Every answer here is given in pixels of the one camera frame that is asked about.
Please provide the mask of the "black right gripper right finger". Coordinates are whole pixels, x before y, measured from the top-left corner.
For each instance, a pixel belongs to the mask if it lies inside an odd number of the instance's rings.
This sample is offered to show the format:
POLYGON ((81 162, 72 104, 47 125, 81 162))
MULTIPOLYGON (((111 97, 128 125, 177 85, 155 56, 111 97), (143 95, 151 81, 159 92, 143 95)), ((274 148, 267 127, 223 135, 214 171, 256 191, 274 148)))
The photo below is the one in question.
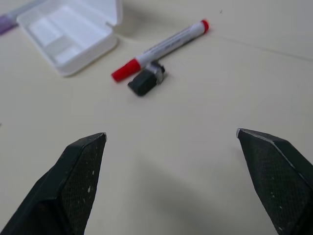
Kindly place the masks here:
POLYGON ((278 235, 313 235, 313 164, 282 138, 243 128, 236 135, 278 235))

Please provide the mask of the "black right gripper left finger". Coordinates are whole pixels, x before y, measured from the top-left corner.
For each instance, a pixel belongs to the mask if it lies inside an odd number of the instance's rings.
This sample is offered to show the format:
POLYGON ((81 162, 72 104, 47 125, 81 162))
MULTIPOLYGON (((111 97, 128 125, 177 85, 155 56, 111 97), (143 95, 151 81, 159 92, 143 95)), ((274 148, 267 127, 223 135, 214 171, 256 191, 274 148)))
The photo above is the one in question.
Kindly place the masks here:
POLYGON ((106 133, 97 133, 68 145, 0 235, 84 235, 106 141, 106 133))

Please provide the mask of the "white plastic case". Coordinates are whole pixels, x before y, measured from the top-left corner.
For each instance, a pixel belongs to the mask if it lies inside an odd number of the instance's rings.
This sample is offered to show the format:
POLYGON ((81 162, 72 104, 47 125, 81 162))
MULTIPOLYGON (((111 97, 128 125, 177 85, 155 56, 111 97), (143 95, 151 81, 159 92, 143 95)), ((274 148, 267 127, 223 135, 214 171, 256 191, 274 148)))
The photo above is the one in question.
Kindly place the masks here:
POLYGON ((45 0, 17 17, 36 49, 61 76, 71 76, 112 50, 123 0, 45 0))

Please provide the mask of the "red and white marker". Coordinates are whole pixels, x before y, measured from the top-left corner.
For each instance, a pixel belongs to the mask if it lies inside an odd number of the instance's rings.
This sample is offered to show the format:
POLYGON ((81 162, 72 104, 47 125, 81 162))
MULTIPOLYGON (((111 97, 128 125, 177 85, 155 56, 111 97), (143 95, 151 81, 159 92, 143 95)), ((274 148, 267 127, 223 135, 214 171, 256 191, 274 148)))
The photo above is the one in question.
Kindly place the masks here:
POLYGON ((190 27, 178 32, 168 39, 160 42, 152 48, 146 50, 141 55, 134 57, 124 66, 112 73, 112 78, 116 82, 120 82, 125 78, 139 72, 146 67, 150 62, 158 60, 161 57, 171 53, 179 47, 189 43, 207 33, 210 29, 210 24, 207 20, 202 20, 190 27))

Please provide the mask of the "purple pen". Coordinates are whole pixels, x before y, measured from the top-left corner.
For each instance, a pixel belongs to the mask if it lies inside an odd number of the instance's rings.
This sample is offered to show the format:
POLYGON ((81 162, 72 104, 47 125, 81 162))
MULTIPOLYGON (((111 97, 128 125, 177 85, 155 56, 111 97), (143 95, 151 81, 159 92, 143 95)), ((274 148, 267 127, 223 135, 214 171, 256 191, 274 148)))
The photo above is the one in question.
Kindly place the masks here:
POLYGON ((18 25, 17 17, 19 15, 43 3, 44 1, 45 0, 34 0, 17 9, 7 12, 4 15, 1 15, 0 16, 0 36, 8 32, 9 30, 15 28, 18 25))

